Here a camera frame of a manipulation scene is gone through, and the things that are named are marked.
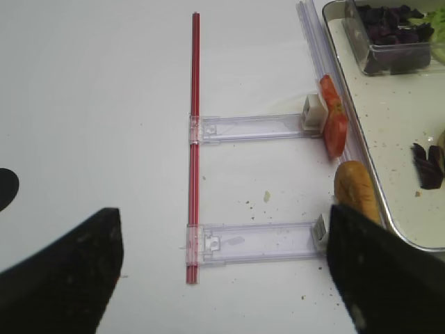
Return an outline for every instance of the white tray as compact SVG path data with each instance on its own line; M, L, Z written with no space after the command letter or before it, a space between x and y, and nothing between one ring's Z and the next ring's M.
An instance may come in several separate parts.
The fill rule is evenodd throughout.
M411 153L413 143L428 150L445 129L440 103L445 74L363 75L341 23L343 7L344 1L329 3L323 16L389 210L390 227L417 248L445 251L445 187L421 189Z

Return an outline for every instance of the purple cabbage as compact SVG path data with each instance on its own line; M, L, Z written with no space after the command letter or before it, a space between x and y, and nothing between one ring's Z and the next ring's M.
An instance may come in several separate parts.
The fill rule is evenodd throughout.
M372 8L358 6L358 13L363 21L369 39L374 45L405 45L427 42L434 29L430 24L412 26L410 18L423 18L418 10L409 6L397 8ZM382 49L369 54L365 72L375 74L381 70L391 73L409 72L430 65L431 52L429 46L419 45L417 48Z

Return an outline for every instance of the plastic container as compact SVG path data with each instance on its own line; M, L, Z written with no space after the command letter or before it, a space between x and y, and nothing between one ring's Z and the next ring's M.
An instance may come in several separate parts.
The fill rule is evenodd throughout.
M445 65L434 58L437 51L445 52L445 43L418 42L414 44L376 45L366 32L357 9L369 5L372 8L409 6L426 14L445 6L438 0L366 0L345 1L343 26L353 49L360 70L366 75L403 74L412 72L441 72Z

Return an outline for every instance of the clear plastic bracket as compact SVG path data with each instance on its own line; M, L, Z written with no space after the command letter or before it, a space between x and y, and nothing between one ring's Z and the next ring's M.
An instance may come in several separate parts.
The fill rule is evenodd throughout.
M283 138L319 138L319 129L302 125L302 114L261 116L191 116L190 144L219 144Z
M315 233L327 223L325 220L323 214L318 220L302 223L189 226L187 265L206 267L313 258L325 251L326 232Z

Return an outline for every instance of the green lettuce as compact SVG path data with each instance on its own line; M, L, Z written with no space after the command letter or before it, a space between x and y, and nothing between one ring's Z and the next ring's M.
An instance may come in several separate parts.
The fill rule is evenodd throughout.
M431 24L434 33L431 35L431 43L445 43L445 7L441 7L434 12L428 13L423 19L410 19L410 23L421 25L424 23ZM432 56L439 62L445 64L445 46L432 47Z

